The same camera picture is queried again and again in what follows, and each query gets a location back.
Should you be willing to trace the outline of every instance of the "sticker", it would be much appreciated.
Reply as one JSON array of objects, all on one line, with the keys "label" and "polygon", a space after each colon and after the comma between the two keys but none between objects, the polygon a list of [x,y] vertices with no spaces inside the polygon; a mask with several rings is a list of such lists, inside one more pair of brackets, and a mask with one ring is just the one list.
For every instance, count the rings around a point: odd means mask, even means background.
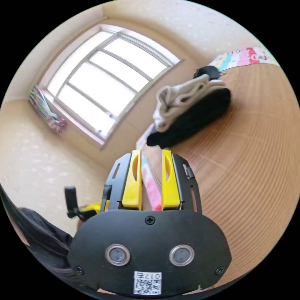
[{"label": "sticker", "polygon": [[133,293],[136,295],[161,295],[162,274],[134,272]]}]

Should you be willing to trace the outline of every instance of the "colorful mat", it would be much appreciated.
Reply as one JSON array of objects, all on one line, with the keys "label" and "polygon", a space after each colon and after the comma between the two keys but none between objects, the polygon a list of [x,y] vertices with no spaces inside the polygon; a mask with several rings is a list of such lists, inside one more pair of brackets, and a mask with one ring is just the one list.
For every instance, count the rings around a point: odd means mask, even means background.
[{"label": "colorful mat", "polygon": [[273,55],[263,47],[249,47],[218,55],[209,65],[215,66],[220,72],[234,67],[256,63],[269,63],[279,66]]}]

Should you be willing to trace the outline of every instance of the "screw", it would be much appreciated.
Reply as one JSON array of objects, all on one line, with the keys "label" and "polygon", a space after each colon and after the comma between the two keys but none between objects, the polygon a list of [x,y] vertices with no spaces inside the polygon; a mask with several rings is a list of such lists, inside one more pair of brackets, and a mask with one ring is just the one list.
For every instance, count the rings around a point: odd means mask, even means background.
[{"label": "screw", "polygon": [[222,275],[224,272],[225,272],[225,268],[220,267],[220,268],[216,269],[215,274],[216,275]]},{"label": "screw", "polygon": [[152,216],[148,216],[146,219],[145,219],[145,222],[147,225],[153,225],[155,223],[155,218],[152,217]]},{"label": "screw", "polygon": [[78,275],[83,275],[84,274],[84,270],[81,267],[76,267],[76,273]]}]

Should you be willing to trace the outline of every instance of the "black strap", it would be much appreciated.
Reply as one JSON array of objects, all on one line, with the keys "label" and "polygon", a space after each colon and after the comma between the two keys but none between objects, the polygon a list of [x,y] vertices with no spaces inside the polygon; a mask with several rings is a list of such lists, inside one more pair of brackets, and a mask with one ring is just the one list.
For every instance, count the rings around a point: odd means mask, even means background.
[{"label": "black strap", "polygon": [[193,76],[194,78],[200,77],[204,74],[207,74],[210,80],[218,79],[220,77],[219,70],[214,66],[205,66],[200,69],[197,69],[196,73]]}]

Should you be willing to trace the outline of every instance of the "yellow handle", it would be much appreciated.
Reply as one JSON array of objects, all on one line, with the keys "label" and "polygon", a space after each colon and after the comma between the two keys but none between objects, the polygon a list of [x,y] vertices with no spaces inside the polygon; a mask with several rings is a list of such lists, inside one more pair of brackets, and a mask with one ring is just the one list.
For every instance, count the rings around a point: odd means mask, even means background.
[{"label": "yellow handle", "polygon": [[[85,206],[85,207],[80,207],[79,210],[80,210],[80,212],[88,212],[88,211],[94,210],[96,212],[96,214],[99,215],[100,211],[101,211],[101,202],[102,202],[102,200],[100,200],[94,204]],[[105,209],[104,209],[105,212],[108,210],[108,206],[109,206],[109,200],[107,200],[105,203]]]},{"label": "yellow handle", "polygon": [[179,208],[180,197],[171,151],[162,151],[162,210]]},{"label": "yellow handle", "polygon": [[137,208],[142,210],[142,152],[133,150],[125,189],[122,198],[122,205],[125,208]]}]

